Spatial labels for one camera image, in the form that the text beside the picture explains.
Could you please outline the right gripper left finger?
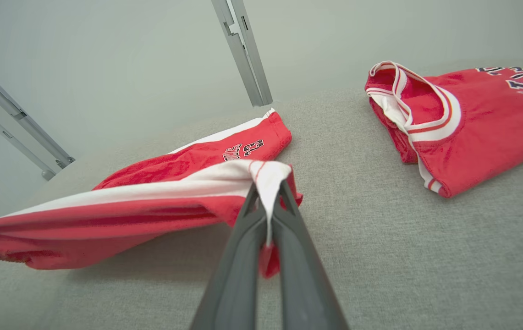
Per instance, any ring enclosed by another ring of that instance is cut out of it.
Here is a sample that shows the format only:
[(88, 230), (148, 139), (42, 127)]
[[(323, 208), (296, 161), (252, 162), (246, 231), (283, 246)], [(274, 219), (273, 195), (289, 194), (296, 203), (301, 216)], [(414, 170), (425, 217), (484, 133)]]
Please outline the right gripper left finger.
[(259, 256), (267, 238), (266, 211), (251, 185), (203, 298), (191, 330), (256, 328)]

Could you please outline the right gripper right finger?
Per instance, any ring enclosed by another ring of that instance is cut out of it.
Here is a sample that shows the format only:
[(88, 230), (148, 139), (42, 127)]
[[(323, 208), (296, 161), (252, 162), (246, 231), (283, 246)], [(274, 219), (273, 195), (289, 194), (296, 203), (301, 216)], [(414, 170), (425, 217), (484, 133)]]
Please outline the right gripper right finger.
[(280, 261), (283, 329), (348, 330), (350, 327), (286, 181), (280, 183), (271, 226)]

